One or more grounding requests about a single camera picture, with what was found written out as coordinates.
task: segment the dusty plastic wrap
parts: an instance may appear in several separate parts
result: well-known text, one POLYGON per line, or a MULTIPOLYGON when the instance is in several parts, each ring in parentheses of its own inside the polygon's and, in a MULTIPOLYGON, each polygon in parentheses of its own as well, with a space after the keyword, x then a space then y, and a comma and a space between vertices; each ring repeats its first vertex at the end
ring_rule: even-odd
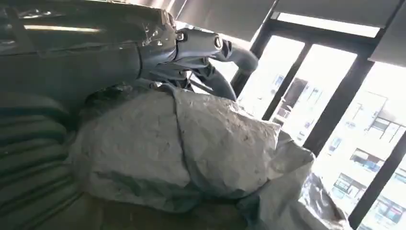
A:
POLYGON ((278 125, 230 100, 160 89, 92 99, 70 150, 87 192, 171 213, 232 199, 249 230, 349 228, 311 172, 313 154, 278 125))

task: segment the black metal frame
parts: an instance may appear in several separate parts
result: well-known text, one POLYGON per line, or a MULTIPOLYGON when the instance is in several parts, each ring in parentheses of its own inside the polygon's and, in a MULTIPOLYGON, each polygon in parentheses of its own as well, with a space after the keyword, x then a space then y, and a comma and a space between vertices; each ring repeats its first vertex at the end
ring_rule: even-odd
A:
MULTIPOLYGON (((401 0, 399 2, 397 10, 388 20, 387 25, 390 25, 395 14, 404 2, 405 0, 401 0)), ((266 45, 273 35, 304 42, 305 46, 295 63, 291 66, 291 69, 286 75, 279 90, 276 92, 263 119, 269 120, 272 114, 275 113, 281 98, 288 90, 289 85, 294 79, 294 76, 296 75, 313 44, 328 46, 357 54, 357 57, 354 60, 350 70, 336 89, 319 120, 312 129, 309 137, 304 143, 305 148, 311 150, 316 156, 318 156, 331 133, 334 131, 335 127, 343 117, 356 93, 360 89, 365 77, 371 70, 373 62, 369 61, 368 58, 375 50, 384 32, 385 30, 381 29, 375 38, 369 38, 294 23, 281 22, 271 17, 266 19, 258 37, 251 47, 251 51, 258 58, 261 58, 266 45)), ((241 94, 249 77, 250 75, 238 71, 232 79, 231 85, 233 86, 237 97, 241 94)), ((353 229, 357 229, 361 224, 363 218, 366 216, 369 209, 372 207, 373 203, 383 190, 383 187, 387 184, 392 177, 392 174, 399 166, 405 152, 406 133, 402 136, 390 157, 385 161, 382 168, 365 191, 363 197, 352 211, 349 217, 349 222, 353 229)))

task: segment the white plastic cover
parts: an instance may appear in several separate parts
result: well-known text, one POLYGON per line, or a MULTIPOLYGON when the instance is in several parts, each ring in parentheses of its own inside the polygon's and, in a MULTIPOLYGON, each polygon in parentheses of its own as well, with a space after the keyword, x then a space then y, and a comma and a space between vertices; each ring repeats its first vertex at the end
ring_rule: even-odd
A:
POLYGON ((311 173, 313 154, 278 125, 227 99, 160 89, 125 88, 83 111, 70 155, 87 192, 172 213, 237 199, 251 230, 349 228, 311 173))

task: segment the handlebar grip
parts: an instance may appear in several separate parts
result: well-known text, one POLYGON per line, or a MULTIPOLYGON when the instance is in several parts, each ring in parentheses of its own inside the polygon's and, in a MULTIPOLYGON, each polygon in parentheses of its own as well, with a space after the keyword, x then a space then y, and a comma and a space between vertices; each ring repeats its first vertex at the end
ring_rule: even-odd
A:
POLYGON ((232 61, 238 68, 249 73, 255 71, 258 66, 258 58, 251 51, 227 40, 223 40, 221 52, 215 54, 212 58, 222 62, 232 61))

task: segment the roller blind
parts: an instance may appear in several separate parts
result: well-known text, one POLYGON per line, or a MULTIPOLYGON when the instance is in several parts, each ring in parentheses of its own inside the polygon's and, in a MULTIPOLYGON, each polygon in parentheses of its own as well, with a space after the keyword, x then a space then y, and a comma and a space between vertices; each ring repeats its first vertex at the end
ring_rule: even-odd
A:
POLYGON ((177 20, 250 41, 273 0, 187 0, 177 20))

